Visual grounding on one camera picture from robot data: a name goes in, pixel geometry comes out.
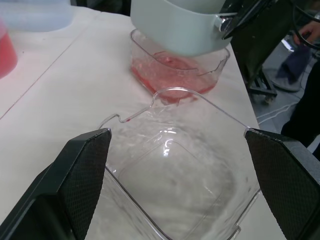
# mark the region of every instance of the table surface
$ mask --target table surface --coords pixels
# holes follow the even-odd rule
[[[0,223],[65,143],[113,113],[133,114],[151,96],[129,71],[130,18],[74,7],[73,23],[52,32],[10,31],[16,68],[0,79]],[[235,55],[208,99],[258,127]],[[284,240],[261,195],[237,240]]]

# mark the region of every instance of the person's hand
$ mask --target person's hand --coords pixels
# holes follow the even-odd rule
[[[320,37],[320,22],[309,22],[307,25],[300,29],[299,33],[302,36],[310,34],[310,36],[306,40],[312,44],[318,37]],[[300,39],[296,34],[293,36],[293,40],[295,44],[301,44]]]

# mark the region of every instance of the pink liquid residue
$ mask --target pink liquid residue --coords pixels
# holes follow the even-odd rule
[[[193,59],[173,56],[166,52],[156,53],[154,57],[157,60],[151,57],[133,58],[131,63],[131,70],[135,77],[152,94],[172,87],[186,88],[205,94],[216,86],[217,78],[207,73],[208,71],[201,68]],[[189,96],[188,92],[170,91],[161,95],[161,98],[175,103]]]
[[[0,39],[0,78],[10,73],[17,65],[18,58],[8,33]]]

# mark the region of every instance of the gray floor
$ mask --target gray floor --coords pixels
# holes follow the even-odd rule
[[[276,49],[273,51],[273,53],[269,56],[269,58],[265,61],[263,68],[279,69],[281,63],[289,56],[289,54],[290,52],[284,47],[282,43],[280,43],[276,47]],[[289,121],[290,116],[294,110],[295,105],[292,105],[292,104],[297,103],[304,94],[304,88],[306,86],[309,73],[315,62],[316,62],[315,59],[311,59],[309,65],[305,70],[305,73],[301,75],[300,81],[302,81],[301,82],[302,88],[300,89],[299,92],[288,93],[288,92],[277,90],[278,95],[271,104],[265,103],[265,96],[263,95],[250,96],[253,110],[255,112],[258,122],[260,123],[259,126],[262,130],[266,130],[274,133],[281,132],[283,125],[287,121]],[[318,146],[319,142],[320,142],[320,136],[318,136],[315,142],[308,149],[313,152]]]

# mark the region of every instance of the white cable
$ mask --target white cable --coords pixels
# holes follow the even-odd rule
[[[282,110],[282,109],[285,109],[286,107],[291,107],[291,106],[293,106],[293,105],[295,105],[295,104],[297,104],[297,103],[298,103],[298,102],[293,102],[293,103],[291,103],[291,104],[284,105],[284,106],[282,106],[282,107],[280,107],[280,108],[278,108],[278,109],[276,109],[276,110],[267,112],[267,113],[265,113],[265,114],[263,114],[263,115],[261,115],[261,116],[257,116],[256,119],[260,119],[260,118],[265,117],[265,116],[267,116],[267,115],[269,115],[269,114],[273,114],[273,113],[278,112],[278,111],[280,111],[280,110]]]
[[[262,121],[259,122],[258,124],[260,125],[260,124],[262,124],[262,123],[264,123],[264,122],[266,122],[266,121],[268,121],[268,120],[270,120],[270,119],[274,119],[274,118],[277,117],[279,114],[288,111],[288,110],[290,109],[290,107],[292,107],[293,105],[296,105],[297,103],[298,103],[298,102],[294,102],[294,103],[291,103],[291,104],[289,104],[289,105],[283,106],[282,108],[279,108],[279,110],[281,110],[281,109],[283,109],[283,108],[286,108],[286,109],[284,109],[284,110],[282,110],[282,111],[279,111],[279,112],[277,112],[275,115],[273,115],[273,116],[271,116],[271,117],[268,117],[268,118],[262,120]]]

